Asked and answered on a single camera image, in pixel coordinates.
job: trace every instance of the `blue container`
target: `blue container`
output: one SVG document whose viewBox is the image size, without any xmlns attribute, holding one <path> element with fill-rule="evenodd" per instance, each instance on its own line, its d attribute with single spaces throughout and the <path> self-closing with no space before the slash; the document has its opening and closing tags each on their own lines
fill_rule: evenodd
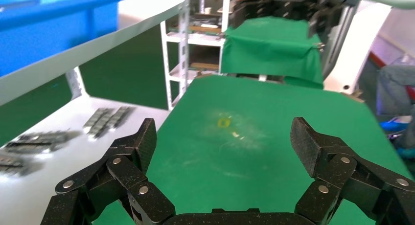
<svg viewBox="0 0 415 225">
<path fill-rule="evenodd" d="M 119 1 L 0 0 L 0 77 L 116 31 Z"/>
</svg>

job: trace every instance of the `person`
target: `person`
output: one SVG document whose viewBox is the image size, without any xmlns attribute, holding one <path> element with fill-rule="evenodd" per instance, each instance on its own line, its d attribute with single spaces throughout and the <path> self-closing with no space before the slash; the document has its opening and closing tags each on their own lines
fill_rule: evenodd
<svg viewBox="0 0 415 225">
<path fill-rule="evenodd" d="M 390 65 L 380 69 L 377 114 L 395 116 L 380 125 L 386 131 L 403 131 L 393 142 L 403 158 L 415 158 L 415 100 L 408 93 L 412 88 L 415 88 L 415 66 Z"/>
</svg>

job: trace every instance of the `yellow tape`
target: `yellow tape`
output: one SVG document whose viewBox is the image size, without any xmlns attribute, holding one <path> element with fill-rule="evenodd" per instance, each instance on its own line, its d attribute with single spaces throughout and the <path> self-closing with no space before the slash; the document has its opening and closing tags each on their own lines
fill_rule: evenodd
<svg viewBox="0 0 415 225">
<path fill-rule="evenodd" d="M 219 119 L 218 127 L 219 128 L 227 128 L 231 125 L 231 120 L 229 118 Z"/>
</svg>

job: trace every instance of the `blue shoe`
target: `blue shoe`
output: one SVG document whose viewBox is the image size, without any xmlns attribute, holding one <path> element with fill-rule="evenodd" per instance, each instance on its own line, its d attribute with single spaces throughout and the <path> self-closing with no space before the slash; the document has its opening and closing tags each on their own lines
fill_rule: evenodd
<svg viewBox="0 0 415 225">
<path fill-rule="evenodd" d="M 403 159 L 415 158 L 415 148 L 398 148 L 397 152 Z"/>
<path fill-rule="evenodd" d="M 390 121 L 380 123 L 380 127 L 387 132 L 400 132 L 408 127 L 408 123 L 401 122 L 398 118 L 393 118 Z"/>
</svg>

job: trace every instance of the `green table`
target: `green table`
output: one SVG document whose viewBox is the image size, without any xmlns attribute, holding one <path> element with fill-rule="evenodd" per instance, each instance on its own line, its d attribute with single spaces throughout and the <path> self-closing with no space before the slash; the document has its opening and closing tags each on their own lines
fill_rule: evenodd
<svg viewBox="0 0 415 225">
<path fill-rule="evenodd" d="M 307 38 L 307 21 L 277 17 L 248 19 L 229 28 L 222 73 L 285 76 L 288 84 L 323 88 L 319 37 Z"/>
<path fill-rule="evenodd" d="M 411 177 L 364 103 L 334 92 L 212 76 L 193 81 L 160 128 L 149 180 L 177 214 L 212 208 L 293 212 L 313 181 L 291 147 L 296 116 L 342 138 L 360 156 Z M 126 216 L 114 203 L 95 224 L 120 218 L 132 224 Z M 344 201 L 331 224 L 374 222 Z"/>
</svg>

